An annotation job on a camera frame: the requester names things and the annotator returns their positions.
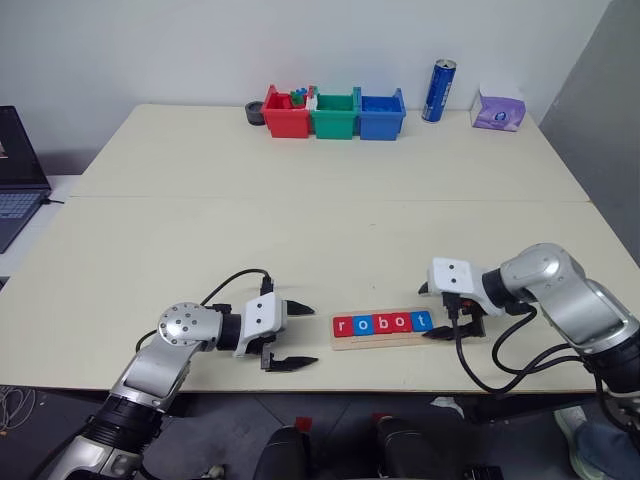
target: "shoe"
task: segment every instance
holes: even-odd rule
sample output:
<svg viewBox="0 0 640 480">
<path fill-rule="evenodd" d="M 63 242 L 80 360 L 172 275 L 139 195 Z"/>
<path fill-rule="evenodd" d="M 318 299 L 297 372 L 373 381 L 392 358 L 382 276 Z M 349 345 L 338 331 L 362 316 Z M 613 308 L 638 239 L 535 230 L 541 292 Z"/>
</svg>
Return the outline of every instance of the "shoe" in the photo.
<svg viewBox="0 0 640 480">
<path fill-rule="evenodd" d="M 581 407 L 570 407 L 553 412 L 556 423 L 564 433 L 569 444 L 569 461 L 576 474 L 583 480 L 606 480 L 608 477 L 583 460 L 576 448 L 575 433 L 578 427 L 587 421 L 587 416 Z"/>
</svg>

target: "gray floor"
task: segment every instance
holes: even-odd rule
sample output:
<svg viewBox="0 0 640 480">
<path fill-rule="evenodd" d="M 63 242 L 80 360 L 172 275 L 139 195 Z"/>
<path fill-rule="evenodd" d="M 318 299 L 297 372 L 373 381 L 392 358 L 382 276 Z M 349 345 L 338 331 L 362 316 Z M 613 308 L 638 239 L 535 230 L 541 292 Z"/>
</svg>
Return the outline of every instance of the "gray floor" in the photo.
<svg viewBox="0 0 640 480">
<path fill-rule="evenodd" d="M 145 465 L 167 480 L 198 477 L 212 464 L 227 464 L 228 479 L 251 479 L 262 447 L 281 425 L 313 418 L 315 462 L 338 478 L 376 474 L 373 413 L 413 422 L 441 442 L 443 456 L 460 465 L 500 465 L 507 480 L 575 479 L 568 450 L 550 413 L 473 425 L 451 409 L 430 405 L 426 395 L 198 395 L 188 418 L 168 418 L 147 450 Z M 61 440 L 82 425 L 97 405 L 39 393 L 37 408 L 21 428 L 0 437 L 0 478 L 26 479 Z M 597 415 L 594 406 L 587 406 Z"/>
</svg>

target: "laptop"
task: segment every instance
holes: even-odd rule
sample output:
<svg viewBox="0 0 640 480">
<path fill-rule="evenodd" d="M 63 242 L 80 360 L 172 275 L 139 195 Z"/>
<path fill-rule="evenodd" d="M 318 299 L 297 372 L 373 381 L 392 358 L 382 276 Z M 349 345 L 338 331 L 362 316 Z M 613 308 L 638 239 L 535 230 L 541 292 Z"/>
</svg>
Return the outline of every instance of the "laptop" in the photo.
<svg viewBox="0 0 640 480">
<path fill-rule="evenodd" d="M 0 253 L 49 197 L 51 187 L 18 112 L 0 106 Z"/>
</svg>

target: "purple tissue box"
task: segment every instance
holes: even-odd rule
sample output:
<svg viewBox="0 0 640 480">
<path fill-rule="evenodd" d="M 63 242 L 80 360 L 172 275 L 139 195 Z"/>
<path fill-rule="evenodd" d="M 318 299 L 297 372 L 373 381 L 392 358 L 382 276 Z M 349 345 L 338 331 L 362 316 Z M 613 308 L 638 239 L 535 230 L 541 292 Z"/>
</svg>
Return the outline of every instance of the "purple tissue box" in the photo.
<svg viewBox="0 0 640 480">
<path fill-rule="evenodd" d="M 522 93 L 511 85 L 480 85 L 471 108 L 471 126 L 515 132 L 526 113 Z"/>
</svg>

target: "blue can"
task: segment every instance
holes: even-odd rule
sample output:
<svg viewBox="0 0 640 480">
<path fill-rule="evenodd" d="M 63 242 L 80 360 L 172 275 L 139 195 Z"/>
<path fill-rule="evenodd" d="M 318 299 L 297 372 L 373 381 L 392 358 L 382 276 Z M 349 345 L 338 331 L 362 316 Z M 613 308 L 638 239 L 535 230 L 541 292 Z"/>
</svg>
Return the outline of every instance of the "blue can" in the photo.
<svg viewBox="0 0 640 480">
<path fill-rule="evenodd" d="M 453 60 L 440 59 L 433 67 L 431 76 L 431 86 L 427 94 L 427 101 L 422 111 L 422 119 L 427 122 L 439 122 L 444 111 L 444 104 L 447 103 L 449 90 L 453 83 L 453 76 L 456 73 L 456 62 Z"/>
</svg>

